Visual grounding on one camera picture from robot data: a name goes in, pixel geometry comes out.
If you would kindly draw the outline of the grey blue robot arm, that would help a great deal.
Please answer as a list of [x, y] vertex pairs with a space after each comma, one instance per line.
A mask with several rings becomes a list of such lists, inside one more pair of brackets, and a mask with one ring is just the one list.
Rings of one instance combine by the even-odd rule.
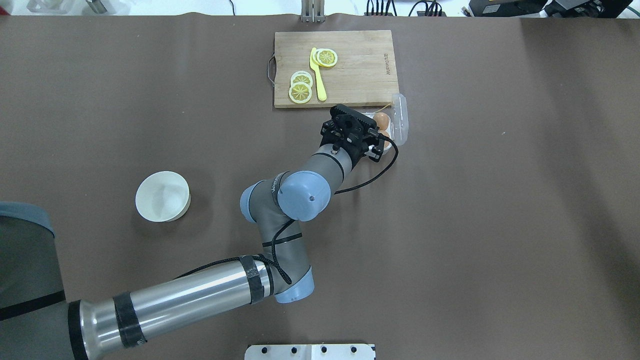
[[240, 210], [258, 226], [262, 253], [217, 260], [96, 303], [67, 301], [45, 210], [2, 202], [1, 358], [99, 360], [270, 296], [281, 304], [310, 296], [313, 268], [300, 223], [329, 205], [361, 158], [379, 161], [389, 141], [377, 121], [346, 105], [334, 105], [330, 116], [318, 150], [300, 169], [242, 192]]

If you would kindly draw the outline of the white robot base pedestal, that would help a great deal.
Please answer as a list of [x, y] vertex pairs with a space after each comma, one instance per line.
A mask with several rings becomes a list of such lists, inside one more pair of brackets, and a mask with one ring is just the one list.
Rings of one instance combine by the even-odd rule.
[[247, 347], [245, 360], [375, 360], [374, 344], [254, 344]]

